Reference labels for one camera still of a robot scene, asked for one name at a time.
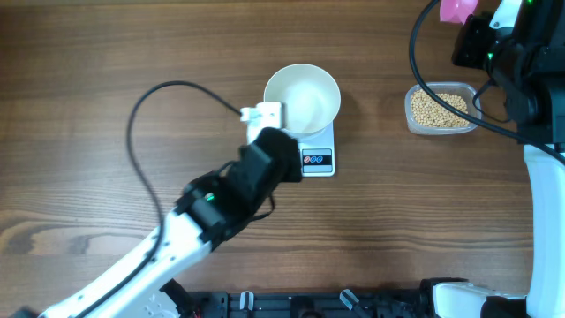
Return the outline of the pink plastic measuring scoop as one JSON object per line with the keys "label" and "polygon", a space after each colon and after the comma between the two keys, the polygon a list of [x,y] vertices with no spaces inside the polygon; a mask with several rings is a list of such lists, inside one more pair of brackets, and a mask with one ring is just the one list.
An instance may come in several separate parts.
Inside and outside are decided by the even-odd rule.
{"label": "pink plastic measuring scoop", "polygon": [[465,24],[477,5],[478,0],[441,0],[440,22]]}

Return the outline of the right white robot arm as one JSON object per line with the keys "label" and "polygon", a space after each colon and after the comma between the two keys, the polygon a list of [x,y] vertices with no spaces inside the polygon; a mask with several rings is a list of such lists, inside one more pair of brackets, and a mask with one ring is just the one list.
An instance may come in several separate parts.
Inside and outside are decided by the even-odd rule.
{"label": "right white robot arm", "polygon": [[409,60],[421,89],[445,110],[524,146],[533,203],[533,267],[524,296],[465,282],[433,286],[439,317],[562,317],[564,315],[564,3],[504,1],[491,16],[469,14],[452,56],[455,65],[483,70],[506,94],[510,131],[444,102],[422,79],[416,62],[418,31],[436,5],[430,2],[411,31]]}

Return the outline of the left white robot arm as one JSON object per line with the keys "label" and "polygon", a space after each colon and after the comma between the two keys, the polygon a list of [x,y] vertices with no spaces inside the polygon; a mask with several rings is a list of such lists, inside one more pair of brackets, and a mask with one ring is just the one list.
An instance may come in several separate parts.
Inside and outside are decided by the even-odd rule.
{"label": "left white robot arm", "polygon": [[239,158],[195,178],[175,207],[141,243],[76,294],[42,312],[44,317],[133,317],[185,269],[206,258],[249,223],[276,187],[299,182],[298,142],[264,128]]}

